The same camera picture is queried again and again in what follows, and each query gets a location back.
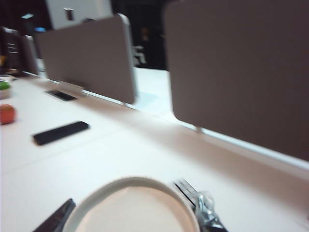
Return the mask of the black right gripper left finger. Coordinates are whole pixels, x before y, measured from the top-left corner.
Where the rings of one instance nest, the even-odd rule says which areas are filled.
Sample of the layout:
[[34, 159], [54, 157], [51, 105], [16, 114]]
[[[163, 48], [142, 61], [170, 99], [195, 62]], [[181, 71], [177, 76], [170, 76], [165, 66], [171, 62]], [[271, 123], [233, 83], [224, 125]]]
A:
[[62, 232], [66, 221], [76, 207], [72, 198], [64, 202], [48, 219], [46, 219], [34, 232]]

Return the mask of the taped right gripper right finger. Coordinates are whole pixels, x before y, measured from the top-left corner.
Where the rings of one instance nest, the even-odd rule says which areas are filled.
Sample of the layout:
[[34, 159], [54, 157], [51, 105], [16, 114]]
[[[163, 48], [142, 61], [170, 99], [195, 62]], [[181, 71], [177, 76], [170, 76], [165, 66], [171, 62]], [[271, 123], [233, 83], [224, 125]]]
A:
[[173, 182], [190, 203], [201, 232], [227, 232], [215, 211], [214, 199], [207, 191], [197, 191], [185, 179]]

